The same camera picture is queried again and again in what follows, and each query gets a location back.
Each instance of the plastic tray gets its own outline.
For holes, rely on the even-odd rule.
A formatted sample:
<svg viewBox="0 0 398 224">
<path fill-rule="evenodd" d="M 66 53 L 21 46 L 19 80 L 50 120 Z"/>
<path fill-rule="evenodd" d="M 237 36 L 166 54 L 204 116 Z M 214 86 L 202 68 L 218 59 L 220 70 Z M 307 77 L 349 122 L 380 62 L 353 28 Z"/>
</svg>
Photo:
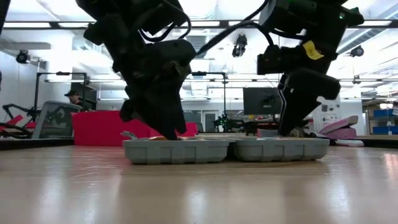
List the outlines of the plastic tray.
<svg viewBox="0 0 398 224">
<path fill-rule="evenodd" d="M 221 162 L 227 155 L 228 140 L 123 142 L 124 156 L 133 164 L 184 164 Z"/>
<path fill-rule="evenodd" d="M 328 153 L 328 139 L 259 138 L 237 140 L 235 156 L 242 161 L 310 161 L 321 159 Z"/>
</svg>

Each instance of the black cable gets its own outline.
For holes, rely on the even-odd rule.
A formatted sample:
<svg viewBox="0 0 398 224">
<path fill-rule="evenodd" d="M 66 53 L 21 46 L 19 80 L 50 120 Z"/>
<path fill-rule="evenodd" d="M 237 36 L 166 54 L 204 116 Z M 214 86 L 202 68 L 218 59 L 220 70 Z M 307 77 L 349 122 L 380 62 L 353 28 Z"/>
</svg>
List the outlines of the black cable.
<svg viewBox="0 0 398 224">
<path fill-rule="evenodd" d="M 160 36 L 160 37 L 148 37 L 142 29 L 139 30 L 139 33 L 141 34 L 142 38 L 145 40 L 151 41 L 151 42 L 160 42 L 164 40 L 175 28 L 175 23 L 172 23 L 169 28 Z"/>
<path fill-rule="evenodd" d="M 188 29 L 187 29 L 187 31 L 185 31 L 184 34 L 182 34 L 182 35 L 179 37 L 179 39 L 184 39 L 184 38 L 191 32 L 191 30 L 192 30 L 191 19 L 189 18 L 189 16 L 188 16 L 184 11 L 182 11 L 182 10 L 179 9 L 179 8 L 177 8 L 177 7 L 174 6 L 173 4 L 169 3 L 169 2 L 166 1 L 166 0 L 162 0 L 162 1 L 163 1 L 164 3 L 166 3 L 166 5 L 168 5 L 168 6 L 171 7 L 172 9 L 178 11 L 179 13 L 182 13 L 182 15 L 185 17 L 185 20 L 187 20 Z"/>
<path fill-rule="evenodd" d="M 265 0 L 262 5 L 255 10 L 252 14 L 250 14 L 249 16 L 247 16 L 246 18 L 243 19 L 243 21 L 241 21 L 238 24 L 235 24 L 231 27 L 229 27 L 228 29 L 223 30 L 222 32 L 220 32 L 218 35 L 216 35 L 215 37 L 213 37 L 209 42 L 207 42 L 197 53 L 197 55 L 203 54 L 205 52 L 207 52 L 208 50 L 210 50 L 212 47 L 214 47 L 216 44 L 220 43 L 225 37 L 227 37 L 228 35 L 230 35 L 232 32 L 234 32 L 236 29 L 240 28 L 240 27 L 244 27 L 244 26 L 254 26 L 255 28 L 257 28 L 262 34 L 264 34 L 264 36 L 266 37 L 269 45 L 274 45 L 274 42 L 272 41 L 271 36 L 269 35 L 268 31 L 264 30 L 263 27 L 261 27 L 259 24 L 251 21 L 251 19 L 256 16 L 257 14 L 259 14 L 268 4 L 269 0 Z"/>
<path fill-rule="evenodd" d="M 253 26 L 257 28 L 262 34 L 265 35 L 269 45 L 274 45 L 274 41 L 272 40 L 271 36 L 269 35 L 268 32 L 264 30 L 262 26 L 260 26 L 258 23 L 255 23 L 253 21 L 242 21 L 238 24 L 235 24 L 228 29 L 225 29 L 221 31 L 217 36 L 213 37 L 209 42 L 207 42 L 197 53 L 197 55 L 203 54 L 210 50 L 212 47 L 214 47 L 216 44 L 220 43 L 225 37 L 230 35 L 232 32 L 237 30 L 238 28 L 242 27 L 247 27 L 247 26 Z"/>
<path fill-rule="evenodd" d="M 286 34 L 285 32 L 282 32 L 282 31 L 279 31 L 276 29 L 271 30 L 271 33 L 281 36 L 281 37 L 288 38 L 288 39 L 296 39 L 296 40 L 305 40 L 306 39 L 306 37 L 303 35 Z"/>
<path fill-rule="evenodd" d="M 256 16 L 257 14 L 259 14 L 268 4 L 269 0 L 265 0 L 262 5 L 255 10 L 252 14 L 248 15 L 246 18 L 243 19 L 243 21 L 248 21 L 253 19 L 254 16 Z"/>
</svg>

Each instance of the computer monitor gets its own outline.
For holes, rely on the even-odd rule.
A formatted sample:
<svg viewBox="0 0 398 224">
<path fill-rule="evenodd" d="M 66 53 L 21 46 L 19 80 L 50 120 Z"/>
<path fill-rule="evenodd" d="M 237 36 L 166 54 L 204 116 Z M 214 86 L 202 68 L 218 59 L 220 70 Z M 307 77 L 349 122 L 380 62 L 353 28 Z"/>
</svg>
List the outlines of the computer monitor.
<svg viewBox="0 0 398 224">
<path fill-rule="evenodd" d="M 281 107 L 277 88 L 243 88 L 244 114 L 280 114 Z"/>
</svg>

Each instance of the wooden table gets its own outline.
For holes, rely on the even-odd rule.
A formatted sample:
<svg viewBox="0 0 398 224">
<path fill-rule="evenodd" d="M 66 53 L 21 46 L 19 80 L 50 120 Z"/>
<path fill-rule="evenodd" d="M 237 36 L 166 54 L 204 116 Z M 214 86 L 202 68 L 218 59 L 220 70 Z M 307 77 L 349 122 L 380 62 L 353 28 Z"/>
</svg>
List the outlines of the wooden table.
<svg viewBox="0 0 398 224">
<path fill-rule="evenodd" d="M 132 166 L 120 148 L 0 151 L 0 192 L 4 224 L 395 224 L 398 151 L 177 166 Z"/>
</svg>

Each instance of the door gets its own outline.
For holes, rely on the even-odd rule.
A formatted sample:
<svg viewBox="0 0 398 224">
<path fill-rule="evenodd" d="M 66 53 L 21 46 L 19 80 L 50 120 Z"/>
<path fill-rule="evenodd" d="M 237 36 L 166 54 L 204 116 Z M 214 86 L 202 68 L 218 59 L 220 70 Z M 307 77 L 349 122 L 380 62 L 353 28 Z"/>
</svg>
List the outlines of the door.
<svg viewBox="0 0 398 224">
<path fill-rule="evenodd" d="M 218 118 L 218 111 L 203 111 L 203 128 L 205 132 L 215 132 L 213 121 Z"/>
</svg>

